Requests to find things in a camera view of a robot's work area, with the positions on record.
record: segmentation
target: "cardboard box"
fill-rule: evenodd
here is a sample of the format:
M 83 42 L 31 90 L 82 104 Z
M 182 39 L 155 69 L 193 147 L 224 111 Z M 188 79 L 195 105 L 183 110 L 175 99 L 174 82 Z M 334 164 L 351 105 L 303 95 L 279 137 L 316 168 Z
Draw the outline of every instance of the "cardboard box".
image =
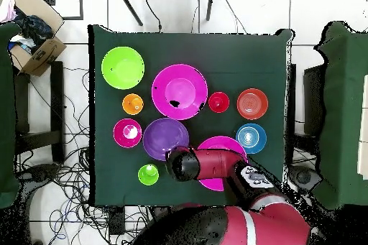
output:
M 50 63 L 66 48 L 66 45 L 55 37 L 64 20 L 43 0 L 15 0 L 15 5 L 27 16 L 35 15 L 41 18 L 51 27 L 54 33 L 54 37 L 47 39 L 33 55 L 23 50 L 19 45 L 15 45 L 10 50 L 15 56 L 12 57 L 14 66 L 17 67 L 20 73 L 41 76 L 49 68 Z

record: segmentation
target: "green bowl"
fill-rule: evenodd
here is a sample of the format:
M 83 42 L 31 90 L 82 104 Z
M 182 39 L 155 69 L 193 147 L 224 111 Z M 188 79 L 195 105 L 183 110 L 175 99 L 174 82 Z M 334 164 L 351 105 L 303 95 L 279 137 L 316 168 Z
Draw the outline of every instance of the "green bowl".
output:
M 158 168 L 154 164 L 148 164 L 141 167 L 138 171 L 138 180 L 143 185 L 153 185 L 158 180 Z
M 127 90 L 136 86 L 144 74 L 141 55 L 130 47 L 115 47 L 102 60 L 102 76 L 113 88 Z

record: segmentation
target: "plastic bowl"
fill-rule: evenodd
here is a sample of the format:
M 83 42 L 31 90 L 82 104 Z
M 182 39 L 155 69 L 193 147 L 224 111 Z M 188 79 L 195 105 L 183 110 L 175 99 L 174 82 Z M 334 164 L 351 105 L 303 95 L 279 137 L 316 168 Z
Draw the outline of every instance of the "plastic bowl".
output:
M 143 147 L 156 160 L 165 161 L 165 153 L 176 146 L 187 147 L 189 133 L 182 123 L 174 119 L 157 119 L 143 133 Z
M 142 128 L 134 119 L 122 119 L 116 123 L 113 135 L 120 147 L 132 148 L 140 142 Z
M 137 94 L 128 94 L 124 97 L 122 106 L 129 115 L 136 115 L 143 109 L 143 100 Z
M 245 119 L 254 120 L 262 117 L 268 108 L 266 95 L 256 88 L 249 88 L 238 97 L 236 102 L 238 112 Z
M 267 135 L 258 124 L 245 124 L 236 133 L 236 140 L 243 146 L 247 154 L 255 154 L 265 148 Z
M 198 149 L 227 149 L 238 152 L 248 162 L 247 154 L 240 143 L 231 137 L 211 137 L 198 146 Z M 199 180 L 206 188 L 214 191 L 224 191 L 224 184 L 221 178 Z
M 143 78 L 144 63 L 136 50 L 130 47 L 115 47 L 103 58 L 102 76 L 113 88 L 133 88 Z
M 215 92 L 208 99 L 208 105 L 213 112 L 223 113 L 229 107 L 229 97 L 224 92 Z
M 158 177 L 158 168 L 154 164 L 147 164 L 138 171 L 138 180 L 146 186 L 155 184 Z
M 152 84 L 153 103 L 171 119 L 195 116 L 204 107 L 207 95 L 205 78 L 190 65 L 170 65 L 158 73 Z

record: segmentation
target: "white band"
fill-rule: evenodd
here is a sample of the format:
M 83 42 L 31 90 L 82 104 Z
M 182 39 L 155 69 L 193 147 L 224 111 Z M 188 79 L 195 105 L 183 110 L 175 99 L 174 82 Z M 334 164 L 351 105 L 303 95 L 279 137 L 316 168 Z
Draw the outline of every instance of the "white band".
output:
M 262 208 L 272 205 L 272 204 L 288 204 L 290 205 L 286 199 L 283 197 L 280 197 L 279 195 L 266 195 L 263 198 L 260 198 L 254 205 L 251 207 L 254 211 L 260 211 Z
M 247 223 L 247 245 L 256 245 L 256 226 L 254 225 L 252 216 L 240 207 L 238 209 L 242 211 L 245 222 Z

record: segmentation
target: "orange bowl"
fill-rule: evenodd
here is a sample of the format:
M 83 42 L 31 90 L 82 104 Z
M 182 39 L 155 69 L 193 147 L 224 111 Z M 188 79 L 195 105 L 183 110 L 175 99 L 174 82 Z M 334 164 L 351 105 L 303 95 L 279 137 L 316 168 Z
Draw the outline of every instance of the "orange bowl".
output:
M 124 97 L 122 105 L 129 115 L 136 115 L 143 109 L 143 100 L 137 94 L 128 94 Z

